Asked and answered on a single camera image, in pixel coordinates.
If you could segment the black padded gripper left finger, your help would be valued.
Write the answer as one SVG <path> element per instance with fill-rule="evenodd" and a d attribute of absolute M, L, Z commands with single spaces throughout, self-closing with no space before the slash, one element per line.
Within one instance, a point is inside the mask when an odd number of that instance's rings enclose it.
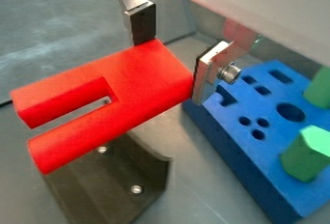
<path fill-rule="evenodd" d="M 131 43 L 140 45 L 156 36 L 156 4 L 149 0 L 118 0 Z"/>

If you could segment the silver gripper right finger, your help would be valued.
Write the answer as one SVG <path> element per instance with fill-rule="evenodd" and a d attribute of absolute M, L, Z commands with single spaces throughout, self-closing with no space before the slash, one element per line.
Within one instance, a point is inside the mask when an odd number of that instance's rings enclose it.
<path fill-rule="evenodd" d="M 224 40 L 212 45 L 196 59 L 191 96 L 195 105 L 201 105 L 209 98 L 219 81 L 228 84 L 236 82 L 240 69 L 233 65 L 233 60 L 248 52 L 257 33 L 227 19 L 223 36 Z"/>

